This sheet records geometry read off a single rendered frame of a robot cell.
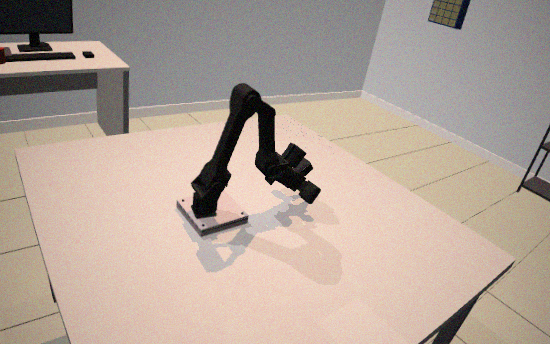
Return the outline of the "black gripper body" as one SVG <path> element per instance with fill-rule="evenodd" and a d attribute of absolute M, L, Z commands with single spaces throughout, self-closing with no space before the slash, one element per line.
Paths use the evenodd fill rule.
<path fill-rule="evenodd" d="M 291 169 L 292 170 L 292 169 Z M 309 183 L 307 181 L 301 180 L 295 171 L 292 170 L 292 178 L 291 180 L 283 184 L 286 188 L 290 188 L 292 191 L 300 191 L 302 192 L 301 198 L 306 201 L 309 204 L 312 204 L 319 193 L 321 192 L 321 189 L 313 184 L 312 182 Z M 303 185 L 302 185 L 303 184 Z"/>

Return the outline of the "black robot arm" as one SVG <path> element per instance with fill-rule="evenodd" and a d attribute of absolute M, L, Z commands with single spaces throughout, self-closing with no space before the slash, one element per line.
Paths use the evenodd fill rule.
<path fill-rule="evenodd" d="M 235 85 L 229 100 L 229 116 L 214 154 L 191 183 L 195 190 L 191 208 L 196 219 L 217 216 L 217 201 L 231 178 L 228 163 L 246 120 L 255 112 L 258 113 L 259 132 L 255 166 L 265 175 L 265 180 L 270 185 L 275 180 L 286 184 L 293 170 L 305 181 L 304 176 L 313 170 L 311 162 L 304 158 L 307 153 L 296 144 L 290 143 L 282 155 L 275 151 L 275 109 L 247 84 Z"/>

